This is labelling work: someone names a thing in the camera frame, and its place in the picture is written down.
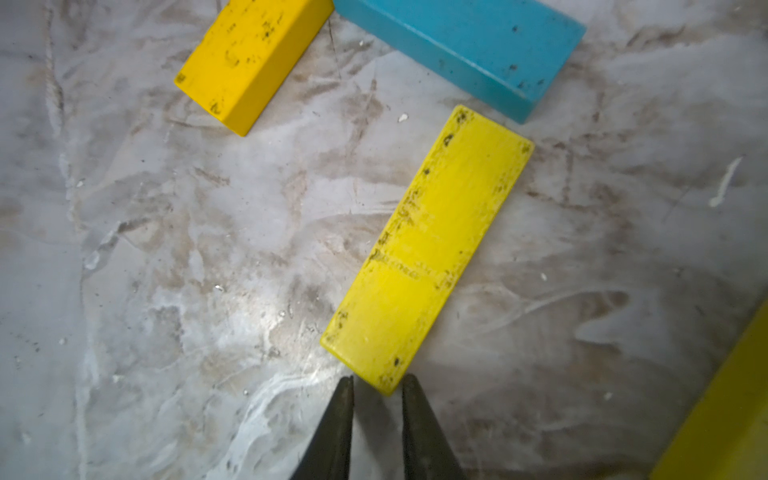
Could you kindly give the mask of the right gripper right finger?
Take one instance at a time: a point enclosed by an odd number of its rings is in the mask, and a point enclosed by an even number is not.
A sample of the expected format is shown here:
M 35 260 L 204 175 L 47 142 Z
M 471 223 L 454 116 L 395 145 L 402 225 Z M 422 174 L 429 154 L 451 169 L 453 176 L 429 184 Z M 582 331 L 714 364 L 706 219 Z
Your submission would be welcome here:
M 402 444 L 406 479 L 466 479 L 417 377 L 402 380 Z

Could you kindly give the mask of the teal block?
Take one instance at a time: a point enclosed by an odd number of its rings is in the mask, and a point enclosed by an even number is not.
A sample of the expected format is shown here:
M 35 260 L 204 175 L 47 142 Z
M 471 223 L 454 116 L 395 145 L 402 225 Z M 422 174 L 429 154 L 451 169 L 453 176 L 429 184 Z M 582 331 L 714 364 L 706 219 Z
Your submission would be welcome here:
M 337 1 L 344 18 L 524 123 L 586 27 L 540 1 Z

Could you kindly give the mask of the yellow block horizontal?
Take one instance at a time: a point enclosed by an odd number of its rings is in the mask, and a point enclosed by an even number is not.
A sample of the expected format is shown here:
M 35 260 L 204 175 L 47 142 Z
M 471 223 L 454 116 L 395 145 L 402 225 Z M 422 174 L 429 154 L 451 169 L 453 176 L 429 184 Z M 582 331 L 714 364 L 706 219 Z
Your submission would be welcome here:
M 320 343 L 392 394 L 535 149 L 454 108 Z

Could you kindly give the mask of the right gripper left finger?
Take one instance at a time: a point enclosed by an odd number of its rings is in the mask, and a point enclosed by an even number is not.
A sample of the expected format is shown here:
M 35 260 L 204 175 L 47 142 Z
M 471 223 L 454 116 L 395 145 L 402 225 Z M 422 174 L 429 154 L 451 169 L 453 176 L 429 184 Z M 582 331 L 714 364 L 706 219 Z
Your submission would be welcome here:
M 349 478 L 354 417 L 354 380 L 342 377 L 303 457 L 290 477 L 298 479 Z

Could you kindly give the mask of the yellow block bottom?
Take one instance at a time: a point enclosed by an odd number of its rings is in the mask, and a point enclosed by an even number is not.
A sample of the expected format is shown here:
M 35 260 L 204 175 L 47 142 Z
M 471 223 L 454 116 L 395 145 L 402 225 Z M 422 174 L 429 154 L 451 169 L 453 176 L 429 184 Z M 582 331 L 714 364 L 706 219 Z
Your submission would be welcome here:
M 333 10 L 331 0 L 230 1 L 174 84 L 244 137 Z

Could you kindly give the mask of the yellow block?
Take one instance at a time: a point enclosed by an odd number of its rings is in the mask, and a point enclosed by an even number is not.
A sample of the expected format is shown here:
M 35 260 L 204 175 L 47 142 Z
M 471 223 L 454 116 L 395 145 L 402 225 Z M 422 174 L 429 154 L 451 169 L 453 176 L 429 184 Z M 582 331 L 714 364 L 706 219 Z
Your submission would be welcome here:
M 174 84 L 244 137 L 333 10 L 331 0 L 230 1 Z
M 766 304 L 758 308 L 650 477 L 767 477 Z

